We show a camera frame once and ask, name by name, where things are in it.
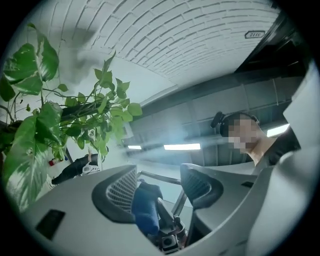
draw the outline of potted plant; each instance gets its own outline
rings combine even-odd
[[[90,144],[105,158],[111,135],[120,140],[124,122],[142,114],[140,105],[127,98],[130,82],[116,78],[116,85],[113,83],[109,68],[116,52],[104,61],[101,70],[94,69],[97,81],[89,95],[79,92],[76,96],[65,96],[68,91],[65,84],[53,90],[44,88],[44,83],[57,73],[58,54],[34,24],[28,27],[36,31],[37,45],[26,43],[8,58],[0,81],[0,96],[5,102],[13,101],[11,109],[0,105],[10,120],[0,130],[0,152],[6,154],[1,176],[20,210],[36,199],[46,181],[49,151],[62,159],[66,142],[72,138],[79,148]],[[63,98],[64,105],[47,100],[44,92]],[[15,106],[20,94],[37,95],[41,99],[41,107],[24,120],[16,118]],[[31,112],[29,105],[25,110]]]

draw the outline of fluorescent light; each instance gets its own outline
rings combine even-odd
[[[278,135],[278,134],[282,134],[288,129],[288,127],[289,127],[289,124],[285,124],[285,125],[273,128],[273,129],[269,129],[266,132],[266,136],[267,137],[272,137],[272,136],[275,136],[275,135]]]
[[[163,145],[165,150],[200,150],[200,144]]]
[[[128,149],[131,149],[131,150],[140,150],[141,149],[141,146],[133,146],[133,145],[130,145],[128,146]]]

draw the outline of sign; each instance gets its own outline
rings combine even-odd
[[[245,39],[263,38],[265,33],[266,32],[263,30],[252,30],[252,31],[248,31],[247,33],[245,33],[244,37],[245,37]]]

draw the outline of person's neck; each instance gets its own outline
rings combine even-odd
[[[247,150],[246,153],[251,157],[256,166],[267,150],[273,145],[276,141],[275,138],[269,138],[265,134],[260,137],[255,147],[251,150]]]

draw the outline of blue cloth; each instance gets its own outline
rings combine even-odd
[[[159,219],[155,195],[142,188],[135,190],[131,212],[135,216],[135,223],[145,235],[157,235]]]

